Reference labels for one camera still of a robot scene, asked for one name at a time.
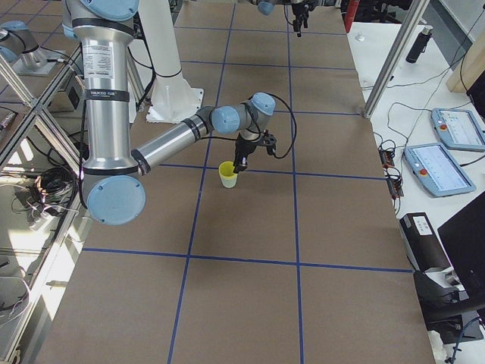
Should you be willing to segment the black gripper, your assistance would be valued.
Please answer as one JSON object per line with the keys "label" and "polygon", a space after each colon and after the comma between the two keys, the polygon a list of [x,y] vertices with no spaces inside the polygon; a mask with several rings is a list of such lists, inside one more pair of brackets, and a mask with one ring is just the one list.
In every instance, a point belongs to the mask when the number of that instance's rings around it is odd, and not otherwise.
{"label": "black gripper", "polygon": [[238,174],[241,171],[245,171],[248,167],[247,159],[252,154],[261,139],[261,135],[257,136],[243,136],[242,133],[238,134],[236,138],[235,158],[233,163],[233,173]]}

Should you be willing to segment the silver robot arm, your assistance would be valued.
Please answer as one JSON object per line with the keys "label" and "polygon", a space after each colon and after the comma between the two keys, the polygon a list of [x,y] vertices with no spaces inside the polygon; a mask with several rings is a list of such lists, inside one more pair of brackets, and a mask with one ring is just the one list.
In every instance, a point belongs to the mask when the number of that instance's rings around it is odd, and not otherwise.
{"label": "silver robot arm", "polygon": [[258,11],[265,16],[270,15],[277,5],[292,4],[290,0],[248,0],[248,2],[256,6]]}
{"label": "silver robot arm", "polygon": [[[152,105],[134,118],[129,47],[140,27],[152,60]],[[106,225],[140,215],[146,192],[140,177],[211,132],[237,133],[237,170],[261,144],[276,103],[265,93],[229,106],[203,106],[203,90],[183,77],[166,1],[65,1],[65,33],[83,57],[89,157],[81,188],[90,215]]]}

